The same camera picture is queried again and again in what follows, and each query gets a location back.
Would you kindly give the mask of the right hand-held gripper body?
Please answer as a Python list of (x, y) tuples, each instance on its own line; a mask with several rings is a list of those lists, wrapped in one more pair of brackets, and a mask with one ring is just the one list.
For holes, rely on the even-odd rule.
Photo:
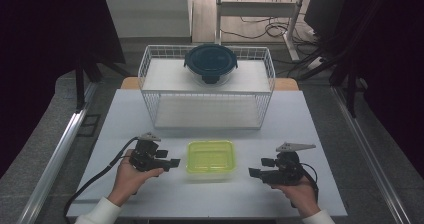
[(285, 186), (296, 185), (302, 177), (306, 177), (312, 183), (316, 181), (303, 168), (300, 162), (298, 151), (313, 149), (315, 144), (300, 144), (284, 142), (276, 148), (277, 158), (276, 170), (266, 170), (265, 176), (261, 179), (263, 183), (277, 184)]

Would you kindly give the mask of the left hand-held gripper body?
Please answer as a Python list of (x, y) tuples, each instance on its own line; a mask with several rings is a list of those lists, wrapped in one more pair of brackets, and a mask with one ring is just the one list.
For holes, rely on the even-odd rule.
[(164, 169), (166, 162), (165, 158), (155, 157), (156, 151), (159, 150), (157, 142), (160, 141), (161, 139), (151, 132), (145, 133), (139, 137), (135, 149), (130, 155), (130, 164), (141, 172), (157, 168)]

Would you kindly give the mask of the white wire rack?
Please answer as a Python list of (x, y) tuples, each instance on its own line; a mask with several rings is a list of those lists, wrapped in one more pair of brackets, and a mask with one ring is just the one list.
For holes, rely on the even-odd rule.
[(266, 47), (225, 46), (238, 68), (221, 85), (202, 85), (184, 66), (194, 48), (149, 45), (138, 83), (156, 128), (259, 129), (275, 86), (275, 71)]

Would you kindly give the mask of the round container with blue lid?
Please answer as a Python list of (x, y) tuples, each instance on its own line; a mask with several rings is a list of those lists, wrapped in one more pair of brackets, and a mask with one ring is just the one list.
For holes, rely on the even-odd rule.
[(184, 66), (202, 85), (221, 85), (238, 68), (237, 57), (229, 48), (218, 44), (202, 44), (192, 48), (184, 59)]

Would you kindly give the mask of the person's left hand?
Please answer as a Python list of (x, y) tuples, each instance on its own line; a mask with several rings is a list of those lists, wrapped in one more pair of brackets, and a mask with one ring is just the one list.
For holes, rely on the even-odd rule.
[(132, 152), (132, 149), (126, 151), (117, 168), (112, 191), (107, 196), (107, 199), (118, 207), (125, 204), (149, 178), (158, 177), (164, 172), (162, 168), (147, 172), (138, 171), (129, 161)]

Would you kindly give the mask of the person's right hand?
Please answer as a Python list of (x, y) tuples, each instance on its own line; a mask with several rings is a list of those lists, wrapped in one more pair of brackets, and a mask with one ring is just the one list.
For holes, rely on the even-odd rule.
[(315, 199), (312, 184), (306, 177), (302, 177), (294, 186), (273, 184), (271, 188), (282, 191), (302, 218), (311, 217), (321, 211)]

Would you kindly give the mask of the rectangular container with green lid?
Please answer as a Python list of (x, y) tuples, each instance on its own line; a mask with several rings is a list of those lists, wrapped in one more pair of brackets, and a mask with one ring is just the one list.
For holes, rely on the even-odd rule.
[(192, 141), (187, 146), (186, 172), (190, 180), (224, 180), (236, 169), (234, 144), (229, 140)]

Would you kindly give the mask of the wooden table board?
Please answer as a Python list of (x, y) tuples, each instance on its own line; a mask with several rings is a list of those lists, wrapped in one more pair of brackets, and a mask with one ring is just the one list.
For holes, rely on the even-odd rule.
[[(138, 78), (127, 77), (122, 81), (121, 89), (138, 89)], [(292, 78), (276, 78), (274, 89), (276, 91), (299, 91), (298, 83)]]

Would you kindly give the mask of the black metal stand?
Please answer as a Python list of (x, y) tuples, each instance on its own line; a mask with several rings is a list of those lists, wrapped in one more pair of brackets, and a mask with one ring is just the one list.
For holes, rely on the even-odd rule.
[(79, 113), (85, 104), (84, 75), (90, 82), (97, 83), (102, 79), (97, 62), (93, 58), (79, 58), (75, 65), (76, 112)]

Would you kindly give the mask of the dark curtain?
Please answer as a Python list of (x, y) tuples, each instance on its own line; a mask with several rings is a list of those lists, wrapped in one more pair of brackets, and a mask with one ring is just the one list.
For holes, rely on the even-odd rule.
[(106, 0), (0, 0), (0, 177), (44, 115), (56, 80), (91, 61), (125, 61)]
[(424, 176), (424, 0), (384, 0), (352, 60), (370, 109)]

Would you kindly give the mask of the aluminium rail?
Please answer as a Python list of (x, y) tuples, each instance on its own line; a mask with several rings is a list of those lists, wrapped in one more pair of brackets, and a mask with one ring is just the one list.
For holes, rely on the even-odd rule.
[(344, 116), (362, 155), (364, 156), (365, 162), (367, 163), (367, 166), (394, 221), (396, 224), (411, 224), (411, 220), (396, 189), (384, 172), (359, 122), (349, 111), (347, 107), (347, 100), (343, 95), (343, 91), (338, 87), (331, 87), (330, 90), (338, 103), (342, 115)]
[(98, 85), (96, 83), (90, 82), (88, 84), (86, 90), (83, 93), (82, 108), (71, 116), (59, 142), (56, 145), (53, 154), (51, 155), (49, 162), (47, 163), (16, 224), (35, 223), (67, 157), (78, 130), (82, 125), (97, 88)]

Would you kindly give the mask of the white metal desk frame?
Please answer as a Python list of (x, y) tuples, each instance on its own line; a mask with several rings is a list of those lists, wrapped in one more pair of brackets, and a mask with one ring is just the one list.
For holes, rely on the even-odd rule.
[(300, 60), (293, 42), (293, 32), (298, 21), (303, 0), (291, 2), (244, 2), (244, 1), (223, 1), (216, 0), (216, 44), (221, 43), (222, 33), (221, 19), (223, 17), (265, 17), (265, 18), (286, 18), (288, 20), (287, 30), (282, 37), (291, 60)]

